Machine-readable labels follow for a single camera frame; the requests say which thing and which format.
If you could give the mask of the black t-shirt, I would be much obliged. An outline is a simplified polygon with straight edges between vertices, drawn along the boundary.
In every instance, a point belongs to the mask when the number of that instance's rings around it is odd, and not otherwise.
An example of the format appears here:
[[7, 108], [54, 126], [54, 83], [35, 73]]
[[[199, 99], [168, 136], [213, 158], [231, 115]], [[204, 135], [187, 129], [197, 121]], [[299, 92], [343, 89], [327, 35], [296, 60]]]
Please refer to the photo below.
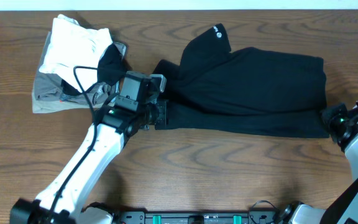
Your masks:
[[326, 75], [320, 57], [246, 47], [232, 51], [216, 24], [185, 47], [167, 78], [167, 129], [215, 129], [287, 138], [326, 138]]

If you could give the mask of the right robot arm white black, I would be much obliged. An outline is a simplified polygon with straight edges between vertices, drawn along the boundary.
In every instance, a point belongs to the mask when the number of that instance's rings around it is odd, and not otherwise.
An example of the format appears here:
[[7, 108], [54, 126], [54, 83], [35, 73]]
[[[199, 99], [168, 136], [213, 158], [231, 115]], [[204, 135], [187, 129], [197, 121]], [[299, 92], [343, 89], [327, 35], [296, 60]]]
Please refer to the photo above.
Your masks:
[[351, 110], [343, 103], [326, 108], [321, 118], [349, 162], [352, 184], [327, 209], [295, 202], [282, 210], [274, 223], [358, 223], [358, 100]]

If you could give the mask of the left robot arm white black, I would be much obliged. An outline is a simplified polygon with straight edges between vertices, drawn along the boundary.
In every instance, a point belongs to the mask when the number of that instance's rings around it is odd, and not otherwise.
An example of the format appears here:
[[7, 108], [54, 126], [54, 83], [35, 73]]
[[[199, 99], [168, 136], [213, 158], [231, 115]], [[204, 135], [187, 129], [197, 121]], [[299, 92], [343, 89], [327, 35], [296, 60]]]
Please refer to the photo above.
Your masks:
[[110, 162], [138, 130], [165, 124], [167, 102], [141, 104], [125, 99], [94, 112], [94, 123], [56, 179], [35, 200], [19, 199], [11, 209], [10, 223], [112, 223], [114, 215], [84, 204]]

